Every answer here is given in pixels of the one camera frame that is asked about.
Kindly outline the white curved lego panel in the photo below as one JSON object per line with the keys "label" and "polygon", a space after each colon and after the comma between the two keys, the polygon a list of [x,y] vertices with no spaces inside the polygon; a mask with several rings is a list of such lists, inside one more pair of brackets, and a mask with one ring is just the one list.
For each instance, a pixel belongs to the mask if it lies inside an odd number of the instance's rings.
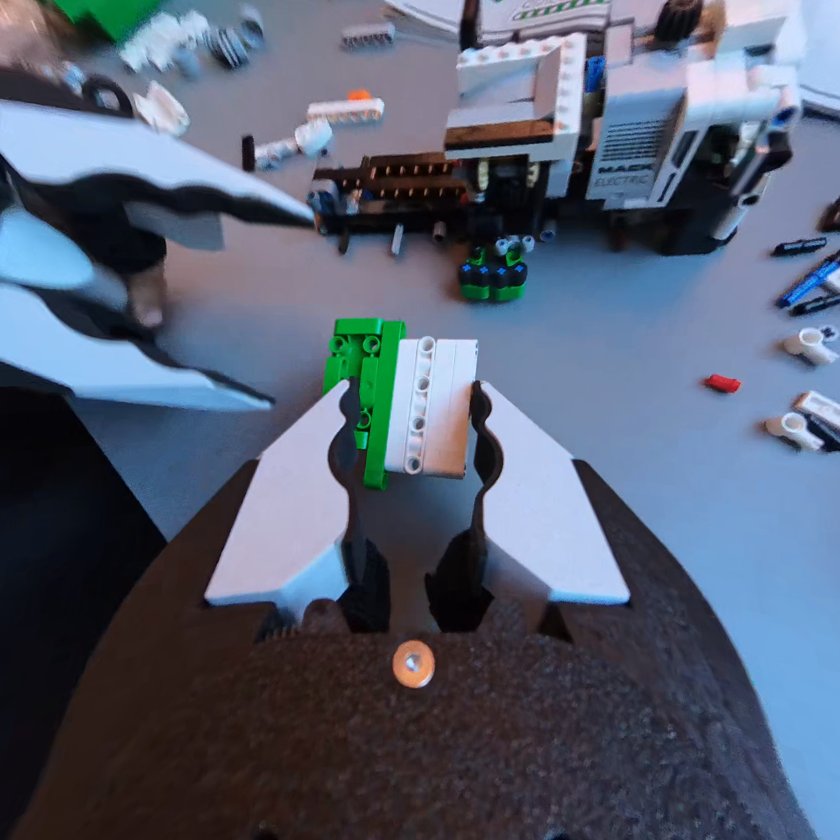
{"label": "white curved lego panel", "polygon": [[183,105],[156,80],[144,94],[135,92],[132,100],[139,118],[158,133],[180,138],[191,125]]}

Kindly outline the person's left hand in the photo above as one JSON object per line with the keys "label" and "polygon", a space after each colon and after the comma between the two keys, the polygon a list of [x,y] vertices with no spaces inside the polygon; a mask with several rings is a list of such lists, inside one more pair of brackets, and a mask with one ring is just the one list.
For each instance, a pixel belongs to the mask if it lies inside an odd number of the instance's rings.
{"label": "person's left hand", "polygon": [[126,275],[124,279],[135,321],[146,329],[159,329],[165,320],[167,303],[164,265]]}

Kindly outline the white grey lego connector piece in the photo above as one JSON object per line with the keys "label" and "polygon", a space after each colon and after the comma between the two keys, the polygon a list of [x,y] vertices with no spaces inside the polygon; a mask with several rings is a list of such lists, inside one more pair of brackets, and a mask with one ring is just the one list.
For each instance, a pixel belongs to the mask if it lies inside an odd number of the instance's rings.
{"label": "white grey lego connector piece", "polygon": [[316,119],[298,126],[292,136],[255,147],[255,169],[273,172],[284,161],[296,156],[316,159],[329,151],[333,139],[331,125],[326,119]]}

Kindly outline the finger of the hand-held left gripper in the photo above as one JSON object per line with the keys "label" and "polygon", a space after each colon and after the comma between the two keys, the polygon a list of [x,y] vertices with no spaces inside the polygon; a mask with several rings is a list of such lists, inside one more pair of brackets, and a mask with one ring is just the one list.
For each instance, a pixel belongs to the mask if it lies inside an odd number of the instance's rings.
{"label": "finger of the hand-held left gripper", "polygon": [[134,119],[2,101],[2,157],[52,203],[129,222],[189,249],[224,249],[221,216],[311,228],[310,207]]}
{"label": "finger of the hand-held left gripper", "polygon": [[126,339],[69,325],[34,291],[3,284],[2,362],[80,399],[196,411],[267,411],[274,400],[214,372],[190,369]]}

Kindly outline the green and white lego panel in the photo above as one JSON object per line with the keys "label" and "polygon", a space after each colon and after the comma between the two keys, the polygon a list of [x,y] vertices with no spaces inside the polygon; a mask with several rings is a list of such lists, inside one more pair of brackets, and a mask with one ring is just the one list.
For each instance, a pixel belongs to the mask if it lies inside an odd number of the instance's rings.
{"label": "green and white lego panel", "polygon": [[323,390],[358,386],[365,487],[384,490],[391,474],[464,478],[477,358],[474,339],[408,339],[404,322],[381,318],[335,321]]}

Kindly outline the green black lego subassembly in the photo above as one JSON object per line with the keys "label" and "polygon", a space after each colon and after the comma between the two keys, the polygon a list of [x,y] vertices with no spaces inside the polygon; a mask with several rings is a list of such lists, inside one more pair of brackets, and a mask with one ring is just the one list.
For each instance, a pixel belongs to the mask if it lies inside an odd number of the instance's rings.
{"label": "green black lego subassembly", "polygon": [[489,245],[475,245],[458,268],[458,289],[464,299],[503,302],[524,294],[529,268],[525,257],[534,249],[533,236],[510,236]]}

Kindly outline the green plastic bin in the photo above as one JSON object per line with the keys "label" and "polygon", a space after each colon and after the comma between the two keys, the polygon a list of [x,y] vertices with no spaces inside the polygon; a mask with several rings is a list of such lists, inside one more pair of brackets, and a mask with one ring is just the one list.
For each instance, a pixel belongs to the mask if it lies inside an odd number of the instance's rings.
{"label": "green plastic bin", "polygon": [[152,15],[162,1],[51,1],[73,25],[93,28],[111,42],[132,35]]}

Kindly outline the partly built lego truck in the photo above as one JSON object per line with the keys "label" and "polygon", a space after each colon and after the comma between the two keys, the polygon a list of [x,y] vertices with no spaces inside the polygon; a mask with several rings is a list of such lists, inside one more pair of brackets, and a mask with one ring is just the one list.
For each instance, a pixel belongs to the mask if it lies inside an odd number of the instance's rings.
{"label": "partly built lego truck", "polygon": [[802,3],[612,3],[599,35],[459,47],[442,151],[317,169],[320,234],[547,242],[603,214],[615,248],[638,224],[667,255],[726,244],[792,157]]}

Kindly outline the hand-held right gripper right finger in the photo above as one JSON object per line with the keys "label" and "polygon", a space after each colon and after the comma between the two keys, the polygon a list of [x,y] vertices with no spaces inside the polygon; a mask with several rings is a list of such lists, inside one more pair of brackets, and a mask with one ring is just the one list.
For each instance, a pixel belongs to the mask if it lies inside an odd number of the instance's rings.
{"label": "hand-held right gripper right finger", "polygon": [[487,381],[470,417],[481,487],[473,524],[479,583],[519,604],[526,627],[552,606],[629,606],[631,592],[573,456]]}

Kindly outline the grey lego beam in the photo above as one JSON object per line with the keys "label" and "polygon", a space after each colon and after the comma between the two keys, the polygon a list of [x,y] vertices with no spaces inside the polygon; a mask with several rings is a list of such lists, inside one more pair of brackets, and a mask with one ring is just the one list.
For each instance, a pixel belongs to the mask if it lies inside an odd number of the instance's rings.
{"label": "grey lego beam", "polygon": [[378,49],[391,46],[396,41],[396,28],[390,23],[357,24],[342,29],[340,43],[343,49]]}

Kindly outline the open instruction booklet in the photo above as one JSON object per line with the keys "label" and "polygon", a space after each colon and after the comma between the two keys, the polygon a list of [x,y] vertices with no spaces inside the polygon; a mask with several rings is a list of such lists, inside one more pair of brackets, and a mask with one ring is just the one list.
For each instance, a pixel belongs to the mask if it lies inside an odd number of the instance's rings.
{"label": "open instruction booklet", "polygon": [[389,1],[405,20],[452,37],[461,49],[573,33],[601,34],[611,1]]}

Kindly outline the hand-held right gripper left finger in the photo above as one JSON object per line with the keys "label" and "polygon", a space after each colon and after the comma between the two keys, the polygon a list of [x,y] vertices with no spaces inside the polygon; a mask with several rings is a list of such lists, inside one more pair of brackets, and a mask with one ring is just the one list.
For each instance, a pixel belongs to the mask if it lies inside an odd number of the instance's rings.
{"label": "hand-held right gripper left finger", "polygon": [[348,589],[360,412],[357,379],[341,380],[259,456],[205,589],[210,606],[264,603],[300,623],[310,603]]}

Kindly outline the pile of small lego pieces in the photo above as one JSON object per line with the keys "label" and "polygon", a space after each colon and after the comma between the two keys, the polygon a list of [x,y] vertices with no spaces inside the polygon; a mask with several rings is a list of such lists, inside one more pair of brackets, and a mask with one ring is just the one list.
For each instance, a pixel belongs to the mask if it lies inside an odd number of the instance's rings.
{"label": "pile of small lego pieces", "polygon": [[[777,245],[772,256],[793,257],[813,254],[826,247],[826,234],[838,234],[839,202],[833,202],[822,217],[822,236],[798,239]],[[778,309],[791,319],[838,309],[839,252],[829,253],[776,301]],[[833,327],[804,326],[798,328],[782,343],[790,356],[811,367],[838,362],[838,330]],[[837,454],[839,451],[838,402],[815,391],[802,393],[791,409],[763,423],[764,431],[801,452]]]}

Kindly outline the white lego beam orange stud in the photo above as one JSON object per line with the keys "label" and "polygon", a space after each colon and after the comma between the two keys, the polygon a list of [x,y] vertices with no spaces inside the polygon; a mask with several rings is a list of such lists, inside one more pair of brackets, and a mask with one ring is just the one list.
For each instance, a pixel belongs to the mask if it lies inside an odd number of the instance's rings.
{"label": "white lego beam orange stud", "polygon": [[365,89],[354,89],[343,100],[316,101],[308,106],[307,121],[330,125],[376,123],[383,119],[385,102]]}

